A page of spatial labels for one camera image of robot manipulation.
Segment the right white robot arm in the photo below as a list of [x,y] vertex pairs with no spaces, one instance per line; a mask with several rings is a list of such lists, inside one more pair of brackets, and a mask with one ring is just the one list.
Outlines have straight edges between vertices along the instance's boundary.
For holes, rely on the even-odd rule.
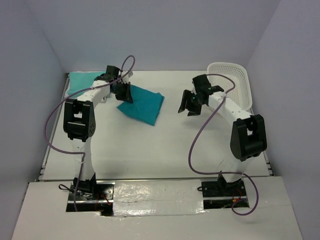
[[216,114],[230,124],[229,147],[233,157],[214,172],[224,178],[217,183],[218,192],[228,196],[235,189],[234,182],[242,178],[253,158],[267,149],[265,121],[260,114],[247,112],[229,98],[229,92],[236,87],[230,77],[222,76],[231,83],[231,88],[227,90],[219,85],[211,85],[208,77],[208,74],[202,74],[192,79],[193,90],[184,90],[178,112],[187,110],[189,116],[199,116],[204,105],[212,108],[213,113],[202,125],[200,132]]

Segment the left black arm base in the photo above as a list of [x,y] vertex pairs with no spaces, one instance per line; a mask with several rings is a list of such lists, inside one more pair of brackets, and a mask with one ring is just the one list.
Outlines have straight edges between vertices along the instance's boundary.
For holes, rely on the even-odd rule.
[[110,204],[114,199],[114,186],[112,182],[97,181],[94,175],[91,180],[80,181],[75,191],[77,178],[73,179],[70,186],[59,184],[58,188],[68,192],[68,201],[77,204],[101,202]]

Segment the teal t-shirt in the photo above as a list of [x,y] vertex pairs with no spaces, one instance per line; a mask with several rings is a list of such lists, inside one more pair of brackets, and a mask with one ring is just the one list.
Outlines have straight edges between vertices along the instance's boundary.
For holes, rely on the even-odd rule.
[[154,126],[156,124],[165,97],[141,87],[130,87],[133,103],[123,102],[117,109],[125,116]]

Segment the light mint t-shirt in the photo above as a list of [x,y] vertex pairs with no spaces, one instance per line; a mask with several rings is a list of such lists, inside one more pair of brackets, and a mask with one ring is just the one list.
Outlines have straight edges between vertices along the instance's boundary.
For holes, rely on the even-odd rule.
[[90,88],[94,83],[94,79],[103,74],[102,71],[92,72],[70,72],[69,73],[69,87],[65,92],[65,96],[74,94],[75,92]]

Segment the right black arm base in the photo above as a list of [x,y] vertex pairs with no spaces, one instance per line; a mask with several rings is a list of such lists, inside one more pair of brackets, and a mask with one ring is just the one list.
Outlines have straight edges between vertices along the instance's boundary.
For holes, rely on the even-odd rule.
[[202,181],[197,190],[202,193],[204,198],[232,197],[235,199],[246,195],[242,179],[238,179],[235,182],[226,182],[221,174],[216,180]]

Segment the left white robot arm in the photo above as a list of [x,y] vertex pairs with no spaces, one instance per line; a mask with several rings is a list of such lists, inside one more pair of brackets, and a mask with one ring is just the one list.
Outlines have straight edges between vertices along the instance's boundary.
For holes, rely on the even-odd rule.
[[119,101],[132,104],[130,77],[133,72],[107,66],[106,72],[97,76],[88,90],[64,103],[63,130],[74,153],[76,167],[73,185],[86,199],[98,194],[96,173],[92,164],[91,140],[97,124],[95,107],[114,94]]

